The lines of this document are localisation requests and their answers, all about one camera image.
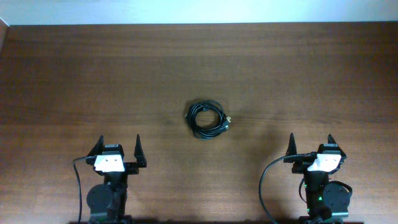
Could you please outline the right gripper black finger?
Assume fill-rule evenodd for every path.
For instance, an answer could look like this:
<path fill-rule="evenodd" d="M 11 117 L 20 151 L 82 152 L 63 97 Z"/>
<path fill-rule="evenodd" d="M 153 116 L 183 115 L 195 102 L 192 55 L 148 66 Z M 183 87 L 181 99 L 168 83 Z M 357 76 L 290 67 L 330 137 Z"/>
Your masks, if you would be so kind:
<path fill-rule="evenodd" d="M 286 151 L 286 156 L 293 156 L 293 155 L 296 155 L 297 154 L 297 146 L 296 146 L 296 143 L 295 143 L 295 138 L 294 138 L 294 134 L 293 133 L 290 133 L 290 136 L 289 136 L 289 144 L 288 144 L 288 148 L 287 148 L 287 151 Z"/>
<path fill-rule="evenodd" d="M 336 141 L 334 140 L 334 138 L 333 138 L 333 136 L 331 134 L 328 135 L 327 141 L 328 141 L 328 144 L 336 144 L 337 145 Z M 342 157 L 346 157 L 345 152 L 339 147 L 339 145 L 337 145 L 337 147 L 338 147 L 338 150 L 341 153 L 341 156 Z"/>

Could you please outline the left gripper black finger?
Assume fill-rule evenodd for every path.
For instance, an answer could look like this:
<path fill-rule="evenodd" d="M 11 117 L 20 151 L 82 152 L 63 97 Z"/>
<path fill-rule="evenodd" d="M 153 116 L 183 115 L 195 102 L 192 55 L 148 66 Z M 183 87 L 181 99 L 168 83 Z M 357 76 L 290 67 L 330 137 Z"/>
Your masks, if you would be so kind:
<path fill-rule="evenodd" d="M 99 154 L 102 154 L 104 148 L 104 136 L 101 135 L 97 141 L 97 143 L 94 145 L 92 150 L 87 154 L 88 157 L 91 156 L 97 156 Z"/>
<path fill-rule="evenodd" d="M 134 157 L 136 158 L 138 167 L 140 168 L 147 167 L 147 160 L 142 149 L 140 136 L 138 134 L 136 137 L 136 145 L 134 148 Z"/>

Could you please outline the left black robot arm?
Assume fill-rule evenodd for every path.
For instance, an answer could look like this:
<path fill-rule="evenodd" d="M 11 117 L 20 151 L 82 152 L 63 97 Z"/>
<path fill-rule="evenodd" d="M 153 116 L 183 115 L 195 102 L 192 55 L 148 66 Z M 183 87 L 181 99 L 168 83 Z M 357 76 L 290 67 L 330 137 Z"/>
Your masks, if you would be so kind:
<path fill-rule="evenodd" d="M 105 144 L 103 136 L 88 153 L 86 163 L 104 177 L 103 183 L 92 187 L 86 196 L 90 208 L 89 223 L 134 223 L 133 217 L 125 214 L 125 208 L 128 177 L 147 167 L 139 136 L 136 138 L 134 157 L 134 162 L 125 162 L 122 145 Z"/>

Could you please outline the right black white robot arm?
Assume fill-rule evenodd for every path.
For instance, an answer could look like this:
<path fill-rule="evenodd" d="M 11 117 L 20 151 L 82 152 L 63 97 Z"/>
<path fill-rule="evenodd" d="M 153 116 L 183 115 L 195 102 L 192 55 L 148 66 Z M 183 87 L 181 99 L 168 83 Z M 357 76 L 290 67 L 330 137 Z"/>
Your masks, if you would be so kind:
<path fill-rule="evenodd" d="M 320 144 L 317 151 L 298 154 L 294 135 L 290 134 L 285 155 L 284 162 L 292 164 L 292 173 L 303 175 L 298 191 L 305 189 L 305 195 L 299 195 L 307 205 L 308 215 L 299 217 L 298 222 L 343 223 L 349 215 L 353 189 L 346 183 L 330 179 L 346 159 L 333 136 L 329 134 L 327 142 Z"/>

